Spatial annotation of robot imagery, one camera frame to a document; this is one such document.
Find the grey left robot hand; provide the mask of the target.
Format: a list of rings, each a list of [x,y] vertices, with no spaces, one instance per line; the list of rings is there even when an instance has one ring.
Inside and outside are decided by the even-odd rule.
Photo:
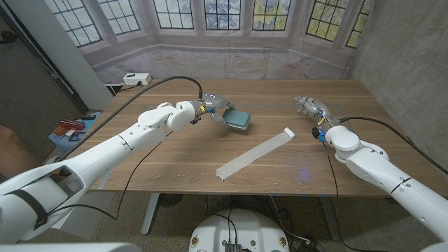
[[[217,109],[236,109],[234,103],[229,99],[226,99],[217,94],[205,94],[201,99],[195,99],[190,101],[195,109],[195,117],[190,122],[192,125],[196,124],[199,120],[201,120],[201,115],[205,113],[210,113],[212,119],[224,125],[228,126],[225,119],[221,114],[219,114]]]

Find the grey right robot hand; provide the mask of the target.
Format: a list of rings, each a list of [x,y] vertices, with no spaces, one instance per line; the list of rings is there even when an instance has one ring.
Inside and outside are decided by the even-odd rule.
[[[305,96],[295,97],[294,100],[299,106],[297,111],[313,117],[318,126],[330,128],[340,124],[322,101]]]

